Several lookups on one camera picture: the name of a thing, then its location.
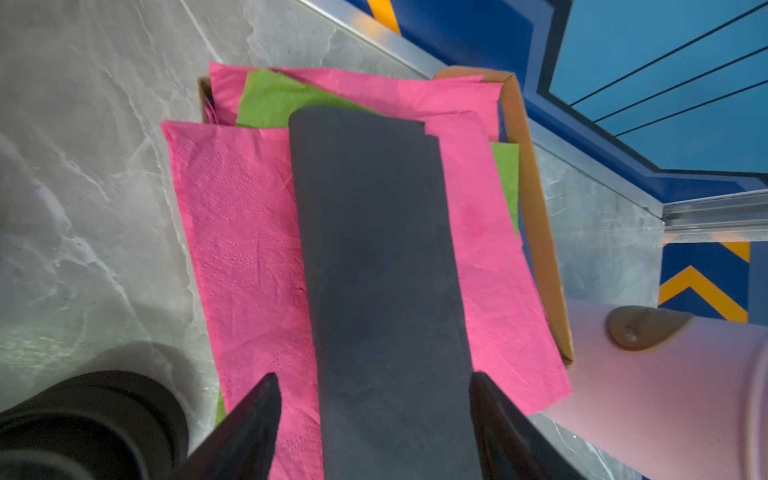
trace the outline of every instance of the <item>white cylindrical object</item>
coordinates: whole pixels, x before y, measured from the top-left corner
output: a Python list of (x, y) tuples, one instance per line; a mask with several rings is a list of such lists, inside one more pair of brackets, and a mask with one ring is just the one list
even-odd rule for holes
[(544, 414), (651, 480), (768, 480), (768, 328), (696, 317), (628, 352), (614, 308), (568, 301), (573, 393)]

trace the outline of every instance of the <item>gray marble surface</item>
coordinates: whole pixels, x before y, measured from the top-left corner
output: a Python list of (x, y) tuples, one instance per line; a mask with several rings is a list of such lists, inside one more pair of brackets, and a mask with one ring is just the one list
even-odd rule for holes
[[(211, 60), (418, 78), (293, 0), (0, 2), (0, 409), (122, 368), (176, 393), (193, 447), (212, 428), (218, 379), (158, 128), (198, 121)], [(660, 222), (539, 156), (566, 294), (652, 303)], [(637, 477), (535, 422), (589, 478)]]

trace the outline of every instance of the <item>pink napkin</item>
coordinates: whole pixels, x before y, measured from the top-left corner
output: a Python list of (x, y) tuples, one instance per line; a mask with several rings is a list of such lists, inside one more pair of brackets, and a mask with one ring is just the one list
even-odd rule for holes
[[(486, 130), (425, 119), (440, 139), (475, 370), (525, 414), (570, 392)], [(211, 348), (230, 411), (268, 372), (283, 393), (270, 478), (323, 478), (317, 377), (287, 129), (166, 122), (163, 132)]]
[(507, 209), (485, 130), (473, 113), (437, 115), (453, 249), (472, 366), (526, 415), (565, 398), (571, 385)]
[[(235, 125), (249, 67), (210, 64), (210, 87), (218, 122)], [(498, 141), (498, 96), (502, 84), (480, 83), (481, 75), (446, 80), (400, 80), (330, 68), (274, 68), (306, 84), (397, 118), (474, 111), (491, 141)]]
[(277, 373), (283, 413), (270, 478), (322, 479), (288, 129), (162, 128), (227, 411)]

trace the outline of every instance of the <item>yellow chevron stripe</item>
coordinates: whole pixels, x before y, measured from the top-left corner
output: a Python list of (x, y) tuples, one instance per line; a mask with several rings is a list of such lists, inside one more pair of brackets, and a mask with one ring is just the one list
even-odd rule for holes
[(371, 12), (376, 20), (390, 30), (400, 33), (400, 25), (397, 23), (395, 9), (392, 8), (390, 0), (368, 0), (368, 5), (371, 7)]
[(659, 304), (668, 301), (689, 287), (694, 289), (694, 292), (698, 293), (726, 320), (746, 323), (746, 310), (692, 266), (664, 282), (664, 285), (659, 289)]
[(745, 262), (750, 262), (750, 243), (749, 242), (720, 242), (720, 245), (734, 252)]

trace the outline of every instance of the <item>cardboard tray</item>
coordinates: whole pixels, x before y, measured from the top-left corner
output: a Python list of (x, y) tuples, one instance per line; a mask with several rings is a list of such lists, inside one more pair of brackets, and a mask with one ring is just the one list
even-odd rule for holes
[[(558, 259), (555, 256), (552, 229), (549, 225), (549, 213), (538, 173), (536, 153), (533, 148), (531, 131), (528, 128), (528, 116), (520, 93), (520, 85), (515, 74), (482, 68), (448, 67), (440, 71), (435, 78), (453, 78), (467, 75), (483, 75), (483, 81), (493, 81), (502, 86), (501, 103), (507, 128), (508, 141), (520, 145), (520, 210), (525, 224), (525, 236), (531, 250), (531, 260), (541, 302), (544, 304), (549, 329), (554, 343), (560, 350), (565, 366), (574, 361), (573, 338), (568, 323), (568, 310), (560, 281)], [(198, 78), (200, 93), (200, 113), (207, 123), (213, 95), (210, 78)]]

